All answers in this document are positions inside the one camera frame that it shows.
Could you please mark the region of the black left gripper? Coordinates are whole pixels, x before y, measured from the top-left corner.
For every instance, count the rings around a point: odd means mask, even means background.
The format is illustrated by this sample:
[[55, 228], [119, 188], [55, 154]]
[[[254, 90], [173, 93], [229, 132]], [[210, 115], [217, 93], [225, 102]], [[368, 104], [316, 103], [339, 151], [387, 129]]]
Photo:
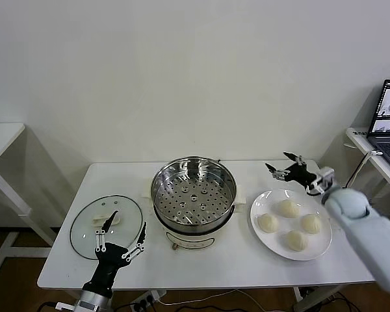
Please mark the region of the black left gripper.
[[147, 222], [143, 223], [137, 242], [130, 250], [110, 242], [105, 243], [105, 234], [110, 229], [117, 213], [118, 211], [114, 211], [106, 219], [102, 228], [95, 232], [95, 254], [98, 264], [91, 280], [83, 285], [84, 291], [111, 292], [118, 270], [129, 265], [130, 261], [144, 251]]

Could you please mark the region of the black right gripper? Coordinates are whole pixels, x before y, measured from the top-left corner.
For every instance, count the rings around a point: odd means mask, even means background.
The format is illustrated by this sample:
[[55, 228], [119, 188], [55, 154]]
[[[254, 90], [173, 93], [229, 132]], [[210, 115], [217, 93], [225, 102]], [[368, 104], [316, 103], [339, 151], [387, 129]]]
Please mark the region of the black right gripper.
[[284, 180], [286, 182], [295, 181], [305, 189], [308, 189], [312, 182], [317, 179], [317, 175], [307, 170], [307, 164], [301, 155], [296, 155], [286, 151], [284, 151], [283, 154], [288, 159], [290, 159], [293, 164], [284, 170], [278, 170], [272, 165], [266, 163], [265, 165], [268, 168], [268, 171], [271, 173], [272, 177], [274, 179]]

